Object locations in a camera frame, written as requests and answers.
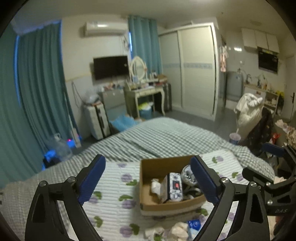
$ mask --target screw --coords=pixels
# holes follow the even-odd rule
[[[46,181],[39,182],[39,187],[44,187],[46,185]]]
[[[257,184],[255,182],[250,182],[250,185],[254,188],[257,187]]]
[[[75,180],[76,180],[75,177],[68,177],[67,178],[67,182],[69,182],[69,183],[73,183]]]
[[[267,201],[267,205],[268,205],[268,206],[271,206],[272,203],[273,203],[272,200],[268,200],[268,201]]]
[[[222,181],[223,183],[229,183],[229,179],[228,179],[227,177],[223,177],[223,178],[221,178],[221,181]]]

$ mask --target sliding wardrobe door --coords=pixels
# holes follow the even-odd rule
[[[163,74],[172,86],[172,106],[181,108],[181,66],[178,34],[173,32],[159,37]]]
[[[212,116],[215,103],[215,53],[210,26],[178,31],[184,110]]]

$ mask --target dark suitcase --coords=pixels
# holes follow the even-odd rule
[[[172,111],[172,88],[170,83],[163,84],[163,90],[165,93],[164,111]],[[161,93],[154,95],[155,110],[161,113]]]

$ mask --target curtain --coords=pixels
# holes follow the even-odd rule
[[[160,74],[161,59],[156,20],[129,16],[132,55],[139,56],[146,62],[148,74],[153,71]]]
[[[18,76],[22,106],[38,144],[45,153],[55,133],[67,140],[70,121],[60,49],[60,23],[20,37]]]
[[[9,25],[0,38],[0,188],[42,169],[42,152],[17,97],[13,68],[16,37]]]

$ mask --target floor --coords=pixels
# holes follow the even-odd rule
[[[222,119],[216,122],[175,110],[166,113],[166,117],[170,117],[175,120],[185,122],[189,125],[198,126],[203,129],[212,131],[227,141],[229,140],[229,134],[232,132],[236,132],[237,129],[235,113],[233,112],[233,110],[226,108]]]

